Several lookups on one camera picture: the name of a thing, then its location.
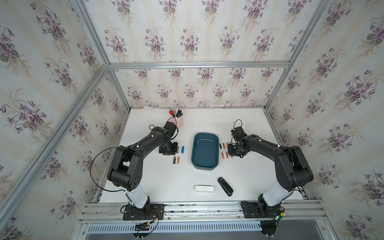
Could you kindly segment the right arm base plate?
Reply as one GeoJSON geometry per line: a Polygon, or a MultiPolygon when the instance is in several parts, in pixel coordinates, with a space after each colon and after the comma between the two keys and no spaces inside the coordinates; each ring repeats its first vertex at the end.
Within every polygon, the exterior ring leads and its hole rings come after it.
{"type": "Polygon", "coordinates": [[[247,202],[242,201],[240,206],[246,219],[275,219],[278,220],[285,214],[285,209],[281,205],[269,207],[263,201],[247,202]]]}

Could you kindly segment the pens in cup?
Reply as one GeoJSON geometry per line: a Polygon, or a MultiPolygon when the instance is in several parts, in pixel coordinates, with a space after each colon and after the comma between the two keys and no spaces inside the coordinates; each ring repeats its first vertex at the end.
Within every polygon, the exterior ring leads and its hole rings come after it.
{"type": "Polygon", "coordinates": [[[181,109],[176,108],[176,109],[169,109],[169,114],[173,118],[180,118],[184,113],[181,109]]]}

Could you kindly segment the teal plastic storage box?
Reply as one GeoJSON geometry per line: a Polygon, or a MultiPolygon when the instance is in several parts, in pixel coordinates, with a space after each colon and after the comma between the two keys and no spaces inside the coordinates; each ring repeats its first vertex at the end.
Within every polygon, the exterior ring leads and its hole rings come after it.
{"type": "Polygon", "coordinates": [[[197,133],[194,137],[191,162],[198,170],[214,170],[219,164],[218,136],[211,133],[197,133]]]}

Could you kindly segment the black stapler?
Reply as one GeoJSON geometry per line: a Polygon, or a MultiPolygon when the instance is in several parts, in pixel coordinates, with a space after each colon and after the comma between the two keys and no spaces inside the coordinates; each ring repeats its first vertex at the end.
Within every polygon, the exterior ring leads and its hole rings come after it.
{"type": "Polygon", "coordinates": [[[226,182],[226,180],[223,177],[219,177],[217,182],[222,187],[224,192],[227,194],[228,197],[231,197],[234,193],[234,190],[232,187],[226,182]]]}

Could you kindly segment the white eraser case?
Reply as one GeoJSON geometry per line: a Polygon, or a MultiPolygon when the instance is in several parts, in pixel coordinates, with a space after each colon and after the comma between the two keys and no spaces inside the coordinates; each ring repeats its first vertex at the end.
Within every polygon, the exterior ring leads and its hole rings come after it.
{"type": "Polygon", "coordinates": [[[195,191],[197,193],[213,193],[215,191],[215,187],[207,185],[196,185],[195,191]]]}

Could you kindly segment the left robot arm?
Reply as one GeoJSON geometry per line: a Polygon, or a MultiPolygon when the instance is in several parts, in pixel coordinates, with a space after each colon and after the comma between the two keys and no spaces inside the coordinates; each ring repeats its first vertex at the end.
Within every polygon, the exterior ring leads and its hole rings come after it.
{"type": "Polygon", "coordinates": [[[156,148],[161,155],[174,156],[178,143],[173,140],[178,132],[176,124],[168,121],[162,127],[152,128],[138,142],[127,147],[119,146],[115,150],[107,178],[114,186],[123,189],[134,208],[143,210],[150,204],[149,196],[140,185],[145,157],[156,148]]]}

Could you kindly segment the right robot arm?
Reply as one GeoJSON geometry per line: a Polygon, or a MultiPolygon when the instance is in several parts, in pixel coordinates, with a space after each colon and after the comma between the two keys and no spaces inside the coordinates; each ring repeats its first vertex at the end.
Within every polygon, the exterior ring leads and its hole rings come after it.
{"type": "Polygon", "coordinates": [[[271,208],[281,204],[298,187],[314,180],[314,174],[298,146],[281,146],[262,139],[257,135],[248,135],[242,127],[231,130],[234,143],[228,145],[229,155],[245,157],[249,152],[258,153],[274,162],[277,181],[258,199],[262,208],[271,208]]]}

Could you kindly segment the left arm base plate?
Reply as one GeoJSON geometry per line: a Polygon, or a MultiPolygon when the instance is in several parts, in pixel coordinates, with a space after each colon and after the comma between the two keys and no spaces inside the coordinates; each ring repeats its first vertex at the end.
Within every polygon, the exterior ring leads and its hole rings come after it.
{"type": "Polygon", "coordinates": [[[164,204],[147,204],[143,209],[138,209],[130,204],[121,208],[124,221],[135,220],[162,220],[164,218],[164,204]]]}

